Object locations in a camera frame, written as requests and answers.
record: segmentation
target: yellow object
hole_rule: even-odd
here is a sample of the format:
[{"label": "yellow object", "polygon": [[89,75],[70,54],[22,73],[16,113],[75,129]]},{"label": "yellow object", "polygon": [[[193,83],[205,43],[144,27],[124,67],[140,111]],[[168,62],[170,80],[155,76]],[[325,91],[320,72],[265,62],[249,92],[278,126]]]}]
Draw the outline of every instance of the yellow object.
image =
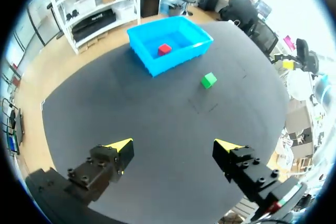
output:
[{"label": "yellow object", "polygon": [[129,139],[125,139],[113,144],[109,144],[109,145],[103,145],[104,147],[112,147],[114,149],[117,149],[117,152],[120,152],[121,149],[123,149],[123,147],[129,142],[129,141],[133,141],[133,139],[129,138]]},{"label": "yellow object", "polygon": [[215,141],[217,141],[225,150],[227,150],[227,152],[234,149],[234,148],[242,148],[242,146],[240,146],[240,145],[225,142],[225,141],[220,140],[220,139],[215,139]]},{"label": "yellow object", "polygon": [[284,60],[282,62],[283,68],[289,69],[289,70],[294,70],[294,61],[292,60]]}]

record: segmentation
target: pink object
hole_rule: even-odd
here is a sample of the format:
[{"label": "pink object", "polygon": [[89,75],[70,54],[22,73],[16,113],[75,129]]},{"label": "pink object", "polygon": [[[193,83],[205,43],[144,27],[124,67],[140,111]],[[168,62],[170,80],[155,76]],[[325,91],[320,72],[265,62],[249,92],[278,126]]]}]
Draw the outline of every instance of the pink object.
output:
[{"label": "pink object", "polygon": [[289,47],[291,51],[294,51],[296,49],[289,35],[287,35],[283,40],[285,41],[286,45]]}]

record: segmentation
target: shelving unit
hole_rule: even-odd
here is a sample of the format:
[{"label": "shelving unit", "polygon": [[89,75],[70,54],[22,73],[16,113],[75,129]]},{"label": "shelving unit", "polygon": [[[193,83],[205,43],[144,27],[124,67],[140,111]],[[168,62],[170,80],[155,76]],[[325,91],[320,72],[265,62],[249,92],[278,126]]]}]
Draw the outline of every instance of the shelving unit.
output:
[{"label": "shelving unit", "polygon": [[91,39],[94,39],[100,34],[105,33],[108,30],[111,30],[115,27],[121,26],[123,24],[126,24],[128,22],[137,20],[138,25],[140,24],[140,0],[133,0],[133,5],[135,9],[134,16],[127,16],[125,18],[117,19],[115,22],[112,22],[99,30],[95,31],[94,33],[90,34],[89,36],[85,37],[84,39],[80,41],[74,41],[73,35],[72,35],[72,27],[79,23],[80,21],[84,20],[85,18],[94,15],[96,13],[99,13],[99,11],[103,11],[105,9],[108,9],[109,7],[112,7],[116,3],[120,3],[122,1],[129,1],[129,0],[115,0],[111,3],[106,4],[98,4],[94,8],[92,8],[90,11],[85,12],[83,14],[79,13],[78,16],[70,19],[69,21],[66,21],[66,7],[71,6],[76,0],[51,0],[52,7],[55,12],[56,19],[58,23],[60,24],[60,27],[62,31],[64,32],[64,36],[69,41],[69,44],[71,45],[72,49],[76,54],[79,53],[78,48],[82,45],[84,45],[86,42],[90,41]]}]

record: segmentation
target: cable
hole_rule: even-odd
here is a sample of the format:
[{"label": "cable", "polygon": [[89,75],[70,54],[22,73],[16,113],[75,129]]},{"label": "cable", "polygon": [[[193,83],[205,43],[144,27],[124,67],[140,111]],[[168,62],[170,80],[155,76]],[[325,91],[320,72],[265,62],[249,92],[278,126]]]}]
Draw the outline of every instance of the cable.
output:
[{"label": "cable", "polygon": [[262,220],[255,220],[252,222],[249,222],[248,224],[256,224],[256,223],[260,223],[260,222],[276,222],[276,223],[282,223],[282,224],[289,224],[289,222],[286,222],[284,220],[276,220],[276,219],[262,219]]}]

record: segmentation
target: person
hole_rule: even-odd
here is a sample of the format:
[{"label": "person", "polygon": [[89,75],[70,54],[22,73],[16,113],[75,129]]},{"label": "person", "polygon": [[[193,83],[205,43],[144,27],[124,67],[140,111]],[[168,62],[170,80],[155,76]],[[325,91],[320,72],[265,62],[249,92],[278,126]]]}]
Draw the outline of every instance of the person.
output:
[{"label": "person", "polygon": [[258,12],[254,7],[255,0],[229,0],[228,6],[219,11],[220,20],[240,21],[238,27],[248,33],[258,20]]}]

